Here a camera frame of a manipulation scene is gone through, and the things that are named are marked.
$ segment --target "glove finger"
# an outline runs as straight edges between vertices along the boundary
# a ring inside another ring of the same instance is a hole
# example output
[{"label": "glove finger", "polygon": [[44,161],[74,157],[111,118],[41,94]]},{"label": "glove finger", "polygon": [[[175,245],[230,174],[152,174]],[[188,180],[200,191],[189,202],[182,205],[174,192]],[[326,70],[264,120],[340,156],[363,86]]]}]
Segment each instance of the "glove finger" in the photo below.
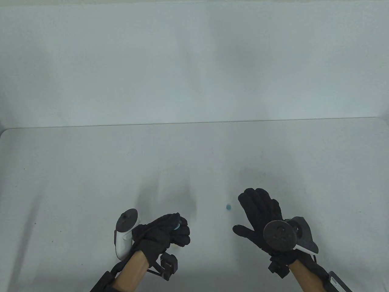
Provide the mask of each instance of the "glove finger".
[{"label": "glove finger", "polygon": [[267,191],[265,191],[263,188],[257,188],[256,192],[259,194],[262,201],[265,203],[268,212],[272,213],[273,212],[273,204],[272,204],[272,199],[269,196],[269,193]]},{"label": "glove finger", "polygon": [[160,223],[159,228],[166,233],[170,233],[177,228],[180,223],[180,218],[180,213],[169,214],[169,217]]},{"label": "glove finger", "polygon": [[181,217],[180,218],[180,225],[181,226],[187,226],[188,225],[188,221],[184,217]]},{"label": "glove finger", "polygon": [[240,194],[238,197],[238,201],[243,207],[243,210],[245,211],[250,224],[255,229],[258,225],[258,222],[261,220],[261,213],[258,211],[258,208],[255,206],[254,202],[250,198],[250,195],[248,195],[247,193]]},{"label": "glove finger", "polygon": [[272,204],[273,204],[273,208],[274,208],[274,211],[273,211],[274,216],[272,219],[273,220],[283,220],[280,204],[278,203],[278,201],[275,199],[272,199]]},{"label": "glove finger", "polygon": [[174,236],[172,238],[172,243],[184,247],[191,242],[191,238],[189,236]]},{"label": "glove finger", "polygon": [[177,230],[172,231],[172,236],[190,235],[191,231],[188,226],[180,226]]},{"label": "glove finger", "polygon": [[235,225],[234,227],[232,227],[232,231],[236,235],[248,238],[249,240],[251,240],[251,238],[253,238],[255,234],[254,230],[251,230],[243,225]]},{"label": "glove finger", "polygon": [[261,214],[265,214],[267,212],[266,204],[263,202],[261,196],[256,190],[254,190],[253,188],[248,188],[244,192],[250,196],[251,200],[258,208],[259,212],[261,212]]}]

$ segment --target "white vr controller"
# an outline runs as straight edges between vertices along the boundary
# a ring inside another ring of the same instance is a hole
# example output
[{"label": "white vr controller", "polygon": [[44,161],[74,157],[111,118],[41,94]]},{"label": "white vr controller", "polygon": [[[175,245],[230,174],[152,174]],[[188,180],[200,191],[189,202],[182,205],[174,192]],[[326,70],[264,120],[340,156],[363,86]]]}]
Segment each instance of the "white vr controller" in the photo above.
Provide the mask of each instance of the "white vr controller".
[{"label": "white vr controller", "polygon": [[115,250],[119,260],[124,260],[132,246],[132,230],[140,223],[136,209],[129,209],[120,215],[115,229]]}]

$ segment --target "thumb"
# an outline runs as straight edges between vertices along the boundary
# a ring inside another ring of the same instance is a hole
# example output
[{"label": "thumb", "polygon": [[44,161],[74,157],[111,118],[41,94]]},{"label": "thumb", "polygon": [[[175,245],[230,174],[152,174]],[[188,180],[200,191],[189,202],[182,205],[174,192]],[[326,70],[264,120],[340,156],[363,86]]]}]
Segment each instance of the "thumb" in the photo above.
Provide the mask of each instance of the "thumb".
[{"label": "thumb", "polygon": [[251,230],[251,229],[249,229],[249,228],[247,228],[246,226],[243,226],[243,225],[235,225],[232,228],[232,231],[236,235],[248,238],[249,240],[251,240],[254,237],[254,235],[255,235],[255,231],[253,231],[253,230]]}]

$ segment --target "black glove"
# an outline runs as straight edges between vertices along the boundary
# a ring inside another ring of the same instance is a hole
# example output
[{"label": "black glove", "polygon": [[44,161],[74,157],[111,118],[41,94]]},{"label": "black glove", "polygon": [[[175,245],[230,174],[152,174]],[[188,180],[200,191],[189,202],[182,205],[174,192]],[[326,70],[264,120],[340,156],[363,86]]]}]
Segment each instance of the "black glove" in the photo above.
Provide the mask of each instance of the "black glove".
[{"label": "black glove", "polygon": [[134,251],[141,250],[152,267],[158,256],[170,247],[171,243],[185,246],[190,243],[188,222],[179,213],[166,214],[132,231]]},{"label": "black glove", "polygon": [[266,224],[273,220],[283,220],[280,205],[275,199],[271,199],[268,192],[257,188],[248,188],[240,194],[238,200],[243,207],[249,222],[254,230],[242,225],[235,225],[232,230],[236,235],[245,237],[256,246],[271,256],[271,261],[280,266],[288,266],[299,259],[311,272],[318,275],[322,280],[328,276],[326,271],[316,264],[310,255],[298,250],[279,252],[273,250],[263,237],[263,229]]}]

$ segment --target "white wall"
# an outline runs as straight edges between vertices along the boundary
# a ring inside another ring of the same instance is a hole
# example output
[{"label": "white wall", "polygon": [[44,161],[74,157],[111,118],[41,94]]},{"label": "white wall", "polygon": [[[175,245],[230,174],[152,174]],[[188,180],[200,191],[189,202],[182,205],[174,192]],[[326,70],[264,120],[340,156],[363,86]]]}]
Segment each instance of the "white wall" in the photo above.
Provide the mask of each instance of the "white wall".
[{"label": "white wall", "polygon": [[0,127],[380,116],[389,2],[0,7]]}]

